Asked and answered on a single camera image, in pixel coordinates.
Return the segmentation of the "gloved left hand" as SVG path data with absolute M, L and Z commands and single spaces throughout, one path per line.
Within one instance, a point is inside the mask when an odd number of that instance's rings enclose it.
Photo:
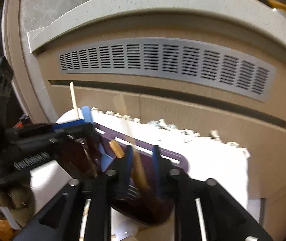
M 9 209 L 21 227 L 25 227 L 31 221 L 35 213 L 35 197 L 31 189 L 30 174 L 0 186 L 0 219 L 5 219 L 2 207 Z

